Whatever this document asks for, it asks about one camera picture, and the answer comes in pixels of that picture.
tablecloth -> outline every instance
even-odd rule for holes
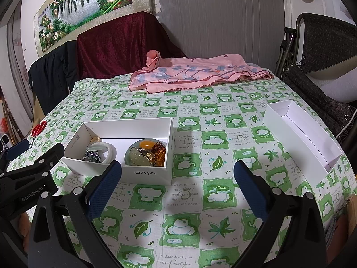
[[[256,175],[285,193],[314,193],[324,227],[357,184],[345,155],[317,186],[310,186],[284,147],[263,125],[267,103],[294,100],[325,130],[314,110],[278,78],[237,82],[188,91],[129,92],[130,75],[76,82],[73,92],[45,120],[31,150],[9,170],[33,164],[54,144],[64,146],[82,122],[173,117],[174,167],[171,186],[119,183],[93,223],[127,268],[229,268],[248,246],[262,221],[255,218],[233,178],[243,159]],[[51,170],[57,194],[85,186],[91,178],[72,173],[60,161]],[[289,224],[268,256],[276,256]],[[69,218],[77,253],[88,260]]]

folded pink cloth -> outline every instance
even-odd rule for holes
[[[191,90],[222,82],[271,79],[267,70],[249,66],[239,54],[211,59],[162,59],[156,50],[147,53],[146,67],[131,75],[130,91],[146,89],[148,93]]]

open box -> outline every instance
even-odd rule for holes
[[[63,162],[74,173],[84,176],[101,175],[109,164],[82,161],[90,141],[99,137],[116,149],[115,160],[121,164],[120,182],[171,185],[174,156],[174,127],[172,118],[126,119],[83,123],[65,148]],[[154,138],[166,143],[165,164],[155,166],[127,166],[126,150],[136,141]]]
[[[323,180],[342,155],[330,135],[291,100],[268,104],[263,123],[291,155],[310,186]]]

dark red cloth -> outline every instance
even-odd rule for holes
[[[152,49],[162,58],[185,56],[150,13],[138,12],[100,24],[77,38],[79,78],[112,78],[135,72],[146,66],[146,54]]]

silver screw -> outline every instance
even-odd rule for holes
[[[281,194],[281,189],[278,187],[274,187],[272,191],[274,194]]]
[[[76,187],[74,190],[73,190],[73,193],[75,195],[78,195],[78,194],[81,194],[83,191],[83,188],[82,187]]]
[[[306,192],[306,197],[309,198],[309,199],[313,199],[313,194],[311,192]]]
[[[48,197],[48,191],[44,191],[43,193],[41,193],[41,197],[42,198],[47,198]]]

